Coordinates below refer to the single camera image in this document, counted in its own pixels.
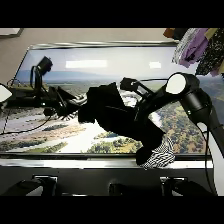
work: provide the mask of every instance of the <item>black cloth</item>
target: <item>black cloth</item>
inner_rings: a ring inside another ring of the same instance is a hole
[[[175,28],[173,32],[174,40],[181,40],[189,28]]]
[[[151,150],[162,143],[164,132],[150,119],[144,124],[135,122],[135,114],[134,108],[124,105],[114,82],[89,88],[87,103],[78,111],[78,121],[94,123],[97,120],[106,131],[141,141],[151,155]]]
[[[208,46],[200,58],[196,75],[207,75],[216,70],[224,60],[224,28],[218,28],[208,42]]]

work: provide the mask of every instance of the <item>purple cloth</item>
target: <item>purple cloth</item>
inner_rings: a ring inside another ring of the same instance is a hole
[[[207,30],[208,28],[198,28],[197,34],[194,38],[192,38],[181,55],[179,61],[180,65],[188,68],[202,56],[208,45],[208,40],[205,37],[205,33]]]

